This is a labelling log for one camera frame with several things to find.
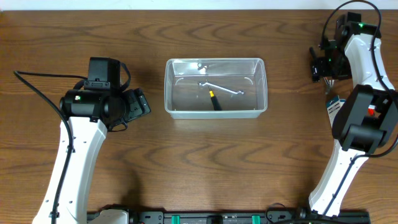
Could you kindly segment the red handled pliers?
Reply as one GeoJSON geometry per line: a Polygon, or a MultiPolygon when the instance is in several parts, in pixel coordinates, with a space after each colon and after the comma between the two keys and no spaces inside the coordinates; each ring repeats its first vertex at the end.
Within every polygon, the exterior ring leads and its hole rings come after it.
{"type": "Polygon", "coordinates": [[[374,110],[374,108],[372,108],[372,107],[369,107],[369,108],[368,108],[368,115],[370,115],[370,116],[375,116],[375,110],[374,110]]]}

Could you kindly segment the blue white cardboard box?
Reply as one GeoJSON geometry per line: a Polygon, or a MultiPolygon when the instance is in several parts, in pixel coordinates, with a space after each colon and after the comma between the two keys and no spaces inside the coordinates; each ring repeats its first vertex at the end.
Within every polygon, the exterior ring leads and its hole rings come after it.
{"type": "Polygon", "coordinates": [[[339,112],[340,108],[344,105],[345,101],[346,101],[345,99],[342,99],[338,95],[336,95],[326,103],[326,110],[328,113],[331,126],[333,126],[335,116],[339,112]]]}

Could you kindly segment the yellow black screwdriver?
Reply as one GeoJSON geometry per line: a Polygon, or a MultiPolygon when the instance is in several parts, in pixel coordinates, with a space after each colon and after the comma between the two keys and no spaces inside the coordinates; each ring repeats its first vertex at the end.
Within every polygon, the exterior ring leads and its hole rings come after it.
{"type": "Polygon", "coordinates": [[[221,107],[216,95],[214,94],[214,91],[210,87],[208,89],[209,89],[209,94],[210,94],[211,102],[213,105],[213,109],[215,111],[221,111],[222,107],[221,107]]]}

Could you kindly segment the silver double ended wrench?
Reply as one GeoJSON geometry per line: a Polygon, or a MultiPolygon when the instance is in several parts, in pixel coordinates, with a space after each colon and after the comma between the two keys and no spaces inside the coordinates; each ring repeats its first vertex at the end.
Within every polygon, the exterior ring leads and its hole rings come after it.
{"type": "Polygon", "coordinates": [[[210,83],[210,82],[198,82],[198,86],[207,87],[209,90],[214,90],[214,89],[221,90],[221,91],[229,93],[231,95],[244,95],[245,94],[245,91],[243,91],[243,90],[234,91],[229,88],[225,88],[223,86],[216,85],[216,84],[210,83]]]}

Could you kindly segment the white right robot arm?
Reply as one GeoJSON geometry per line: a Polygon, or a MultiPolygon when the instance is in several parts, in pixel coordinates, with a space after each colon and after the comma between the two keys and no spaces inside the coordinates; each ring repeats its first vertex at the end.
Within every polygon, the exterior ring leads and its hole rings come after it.
{"type": "Polygon", "coordinates": [[[310,49],[312,80],[352,79],[353,91],[326,104],[334,139],[333,154],[321,181],[309,196],[312,212],[337,217],[359,168],[383,147],[397,124],[397,92],[389,81],[381,57],[381,33],[363,23],[361,15],[347,12],[336,20],[332,40],[322,37],[316,56],[310,49]]]}

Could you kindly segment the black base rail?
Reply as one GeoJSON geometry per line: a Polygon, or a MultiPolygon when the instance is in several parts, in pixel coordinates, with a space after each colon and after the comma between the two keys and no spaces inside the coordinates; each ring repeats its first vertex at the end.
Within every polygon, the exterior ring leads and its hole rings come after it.
{"type": "Polygon", "coordinates": [[[233,213],[164,213],[160,211],[135,212],[121,206],[108,206],[106,210],[124,211],[126,223],[131,224],[271,224],[271,223],[349,223],[370,224],[368,212],[342,211],[337,217],[323,217],[306,208],[286,208],[273,205],[265,212],[233,213]]]}

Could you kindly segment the small black handled hammer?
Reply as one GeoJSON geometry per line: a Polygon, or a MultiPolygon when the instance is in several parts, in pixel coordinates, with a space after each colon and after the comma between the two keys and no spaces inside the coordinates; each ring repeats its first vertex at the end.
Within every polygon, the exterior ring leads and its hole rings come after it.
{"type": "Polygon", "coordinates": [[[334,85],[334,81],[328,79],[328,77],[332,77],[331,68],[330,65],[328,64],[329,60],[326,57],[317,57],[313,47],[309,48],[309,53],[312,58],[310,61],[311,73],[312,74],[315,73],[320,76],[319,82],[321,82],[322,80],[325,82],[326,85],[325,94],[328,95],[331,92],[331,89],[333,88],[334,85]]]}

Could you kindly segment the clear plastic container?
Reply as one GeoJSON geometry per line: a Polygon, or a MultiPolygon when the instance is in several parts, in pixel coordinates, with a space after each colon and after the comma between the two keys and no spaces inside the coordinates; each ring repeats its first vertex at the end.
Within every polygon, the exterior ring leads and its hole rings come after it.
{"type": "Polygon", "coordinates": [[[164,107],[173,119],[257,118],[267,109],[266,67],[261,58],[172,58],[165,65],[164,107]],[[215,111],[210,82],[244,95],[214,89],[222,110],[215,111]]]}

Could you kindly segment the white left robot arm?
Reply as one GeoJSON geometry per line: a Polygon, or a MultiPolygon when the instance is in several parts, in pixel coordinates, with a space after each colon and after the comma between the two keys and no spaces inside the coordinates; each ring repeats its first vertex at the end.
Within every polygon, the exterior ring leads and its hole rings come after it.
{"type": "Polygon", "coordinates": [[[92,57],[87,79],[60,99],[57,157],[34,223],[87,223],[91,181],[107,133],[150,113],[143,91],[130,89],[129,80],[121,83],[126,69],[119,60],[92,57]]]}

